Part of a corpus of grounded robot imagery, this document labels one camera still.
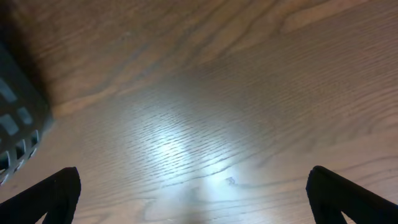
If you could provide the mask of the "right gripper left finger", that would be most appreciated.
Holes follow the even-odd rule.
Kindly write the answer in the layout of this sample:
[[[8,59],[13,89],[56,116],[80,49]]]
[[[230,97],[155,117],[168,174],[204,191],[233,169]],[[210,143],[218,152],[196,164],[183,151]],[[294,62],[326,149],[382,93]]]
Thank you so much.
[[[81,193],[76,167],[66,167],[1,203],[1,224],[71,224]]]

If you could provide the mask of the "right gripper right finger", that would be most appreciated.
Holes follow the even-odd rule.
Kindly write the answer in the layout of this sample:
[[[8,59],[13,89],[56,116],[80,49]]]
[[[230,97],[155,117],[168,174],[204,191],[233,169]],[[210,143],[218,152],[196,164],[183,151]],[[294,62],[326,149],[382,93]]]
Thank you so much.
[[[326,169],[315,166],[306,185],[309,204],[317,224],[397,223],[397,205]]]

